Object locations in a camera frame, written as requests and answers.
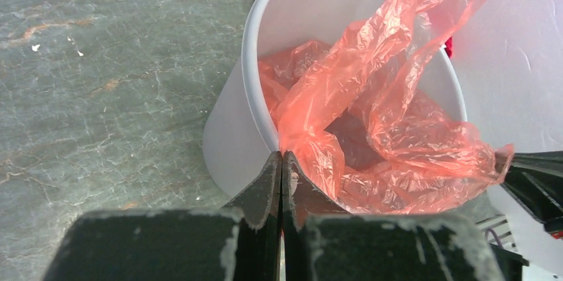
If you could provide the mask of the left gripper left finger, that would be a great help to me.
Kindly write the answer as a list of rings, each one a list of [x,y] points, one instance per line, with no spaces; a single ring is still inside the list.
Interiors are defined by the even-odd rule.
[[[218,209],[84,213],[45,280],[278,280],[282,155]]]

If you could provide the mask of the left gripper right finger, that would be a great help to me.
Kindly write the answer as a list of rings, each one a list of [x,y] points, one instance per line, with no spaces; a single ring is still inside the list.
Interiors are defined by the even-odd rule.
[[[451,213],[354,215],[282,159],[288,280],[503,280],[481,231]]]

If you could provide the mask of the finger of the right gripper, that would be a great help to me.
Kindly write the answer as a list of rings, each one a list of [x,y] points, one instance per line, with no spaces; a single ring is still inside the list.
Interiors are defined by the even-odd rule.
[[[501,187],[555,239],[562,238],[562,152],[495,152]]]

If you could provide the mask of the red translucent trash bag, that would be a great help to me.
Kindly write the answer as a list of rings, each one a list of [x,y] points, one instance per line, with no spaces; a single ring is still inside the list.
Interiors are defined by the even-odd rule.
[[[485,0],[385,0],[332,45],[263,56],[280,149],[354,213],[438,213],[500,184],[494,149],[418,89],[433,56]]]

